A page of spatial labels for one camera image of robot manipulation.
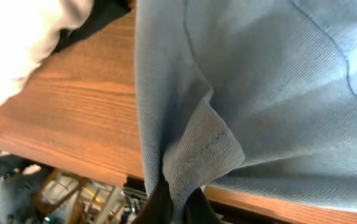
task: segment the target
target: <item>gray-blue garment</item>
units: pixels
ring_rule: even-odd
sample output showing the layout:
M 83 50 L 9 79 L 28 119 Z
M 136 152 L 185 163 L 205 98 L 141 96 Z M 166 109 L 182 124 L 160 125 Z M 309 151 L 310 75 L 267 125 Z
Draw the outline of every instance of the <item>gray-blue garment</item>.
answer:
M 357 0 L 142 0 L 145 184 L 357 212 Z

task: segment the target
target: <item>wooden table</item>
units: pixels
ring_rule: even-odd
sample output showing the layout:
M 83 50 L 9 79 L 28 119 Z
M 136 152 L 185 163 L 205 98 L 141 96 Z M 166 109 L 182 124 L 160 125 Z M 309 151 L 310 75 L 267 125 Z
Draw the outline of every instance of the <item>wooden table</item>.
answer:
M 143 178 L 130 13 L 48 59 L 0 107 L 0 149 L 122 186 Z M 357 214 L 206 188 L 206 196 L 290 222 L 357 223 Z

